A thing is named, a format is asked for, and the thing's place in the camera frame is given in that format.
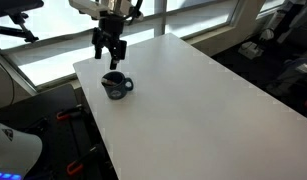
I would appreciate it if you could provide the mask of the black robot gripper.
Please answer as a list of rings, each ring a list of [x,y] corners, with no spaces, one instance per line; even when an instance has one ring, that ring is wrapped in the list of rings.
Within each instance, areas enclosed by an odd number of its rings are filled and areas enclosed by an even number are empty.
[[[99,28],[93,29],[92,44],[95,49],[95,58],[100,59],[102,48],[109,49],[111,54],[110,69],[115,70],[117,64],[125,59],[127,42],[120,40],[124,23],[112,19],[101,19]]]

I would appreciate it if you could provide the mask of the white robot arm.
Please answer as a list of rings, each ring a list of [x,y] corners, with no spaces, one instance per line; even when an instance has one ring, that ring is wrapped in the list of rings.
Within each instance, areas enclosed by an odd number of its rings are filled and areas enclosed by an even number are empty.
[[[86,14],[92,20],[98,20],[98,26],[93,29],[92,44],[95,49],[95,59],[102,57],[102,49],[106,47],[111,56],[110,69],[115,70],[118,63],[125,59],[127,42],[120,39],[124,25],[134,20],[144,18],[140,8],[143,0],[69,0],[71,7],[80,14]]]

